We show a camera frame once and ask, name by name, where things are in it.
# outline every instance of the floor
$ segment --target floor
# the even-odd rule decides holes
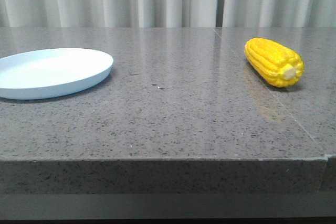
[[[336,217],[319,218],[276,218],[276,219],[169,219],[169,220],[0,220],[1,224],[335,224]]]

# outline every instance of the gray granite countertop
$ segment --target gray granite countertop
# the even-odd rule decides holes
[[[290,88],[245,59],[253,37],[303,58]],[[0,58],[79,47],[111,75],[64,97],[0,99],[5,194],[336,190],[335,28],[0,28]]]

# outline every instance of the granite surface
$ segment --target granite surface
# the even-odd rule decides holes
[[[114,58],[91,89],[0,99],[0,190],[308,193],[322,181],[330,189],[336,67],[324,33],[336,38],[330,28],[0,28],[0,58],[61,47]],[[247,63],[242,48],[260,34],[307,57],[296,88],[272,89]]]

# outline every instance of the yellow corn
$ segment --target yellow corn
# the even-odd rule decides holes
[[[259,74],[275,87],[294,85],[305,70],[296,52],[269,39],[249,40],[245,45],[245,55]]]

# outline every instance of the plate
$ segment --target plate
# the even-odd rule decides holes
[[[109,54],[84,48],[45,49],[0,59],[0,97],[34,100],[90,88],[111,72]]]

